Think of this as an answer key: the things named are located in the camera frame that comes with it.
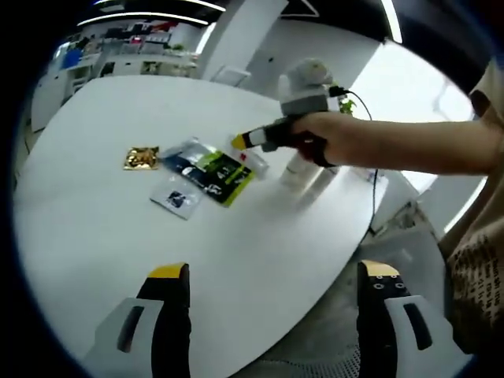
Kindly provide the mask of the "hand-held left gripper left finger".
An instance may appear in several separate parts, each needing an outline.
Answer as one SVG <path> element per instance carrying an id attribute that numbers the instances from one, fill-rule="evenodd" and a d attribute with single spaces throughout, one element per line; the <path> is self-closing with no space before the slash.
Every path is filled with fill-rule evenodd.
<path id="1" fill-rule="evenodd" d="M 189 264 L 149 273 L 134 298 L 123 300 L 96 328 L 83 360 L 92 377 L 189 377 Z"/>

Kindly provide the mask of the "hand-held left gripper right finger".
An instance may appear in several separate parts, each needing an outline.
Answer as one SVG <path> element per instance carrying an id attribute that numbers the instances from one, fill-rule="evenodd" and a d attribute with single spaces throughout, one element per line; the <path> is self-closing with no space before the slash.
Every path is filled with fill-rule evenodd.
<path id="1" fill-rule="evenodd" d="M 358 262 L 360 377 L 463 377 L 469 356 L 453 328 L 424 297 L 412 295 L 397 269 Z"/>

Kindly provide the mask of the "person's right hand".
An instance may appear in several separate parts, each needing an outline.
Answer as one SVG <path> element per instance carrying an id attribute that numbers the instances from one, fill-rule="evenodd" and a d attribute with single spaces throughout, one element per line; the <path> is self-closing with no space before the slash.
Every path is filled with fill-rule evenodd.
<path id="1" fill-rule="evenodd" d="M 328 167 L 348 165 L 376 168 L 375 157 L 369 154 L 369 123 L 350 115 L 334 112 L 311 113 L 292 124 L 295 147 L 308 161 Z"/>

